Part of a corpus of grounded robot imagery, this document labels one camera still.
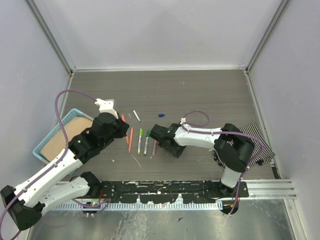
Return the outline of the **orange white marker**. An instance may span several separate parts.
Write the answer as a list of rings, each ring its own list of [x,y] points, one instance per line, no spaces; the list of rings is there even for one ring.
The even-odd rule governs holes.
[[[125,126],[125,135],[126,135],[125,140],[126,140],[126,143],[129,145],[129,137],[128,137],[129,127],[126,125],[125,115],[123,113],[121,114],[121,119],[124,122],[124,126]]]

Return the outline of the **white marker green end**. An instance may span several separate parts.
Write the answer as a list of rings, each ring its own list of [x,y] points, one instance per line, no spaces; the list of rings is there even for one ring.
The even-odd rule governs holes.
[[[143,149],[144,157],[147,155],[147,151],[148,151],[148,142],[149,142],[150,132],[151,132],[150,130],[147,130],[147,133],[146,133],[145,144]]]

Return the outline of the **white marker lime end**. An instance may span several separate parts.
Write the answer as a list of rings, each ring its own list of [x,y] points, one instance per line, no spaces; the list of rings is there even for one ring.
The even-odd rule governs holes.
[[[141,153],[141,143],[142,143],[143,129],[139,129],[139,138],[138,138],[138,146],[137,146],[137,154]]]

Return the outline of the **pink highlighter pen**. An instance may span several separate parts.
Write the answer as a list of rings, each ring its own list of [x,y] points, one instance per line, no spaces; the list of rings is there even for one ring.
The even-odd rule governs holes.
[[[158,141],[154,140],[153,149],[152,149],[152,156],[155,156],[155,154],[156,154],[157,144],[158,144]]]

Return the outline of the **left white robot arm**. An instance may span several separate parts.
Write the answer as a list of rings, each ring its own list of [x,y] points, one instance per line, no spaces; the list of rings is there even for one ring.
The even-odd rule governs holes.
[[[99,155],[114,139],[124,138],[129,127],[119,115],[100,113],[93,119],[91,127],[75,135],[68,142],[67,149],[63,149],[46,167],[16,187],[5,186],[0,195],[17,228],[20,231],[29,229],[50,209],[65,201],[83,196],[97,197],[101,183],[90,171],[64,185],[56,186],[56,183]]]

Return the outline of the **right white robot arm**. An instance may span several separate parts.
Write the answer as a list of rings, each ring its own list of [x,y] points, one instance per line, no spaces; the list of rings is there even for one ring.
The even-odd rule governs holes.
[[[173,123],[170,127],[155,124],[149,135],[158,146],[179,158],[187,146],[213,150],[214,157],[224,166],[219,181],[220,192],[232,197],[237,191],[260,140],[226,123],[222,128],[199,128],[187,122]]]

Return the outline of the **orange slim pen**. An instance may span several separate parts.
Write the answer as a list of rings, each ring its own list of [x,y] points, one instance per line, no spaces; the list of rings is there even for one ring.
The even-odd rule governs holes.
[[[129,153],[131,153],[131,149],[132,149],[133,136],[134,136],[134,128],[132,127],[130,129],[130,135],[129,135],[129,144],[128,144],[128,152]]]

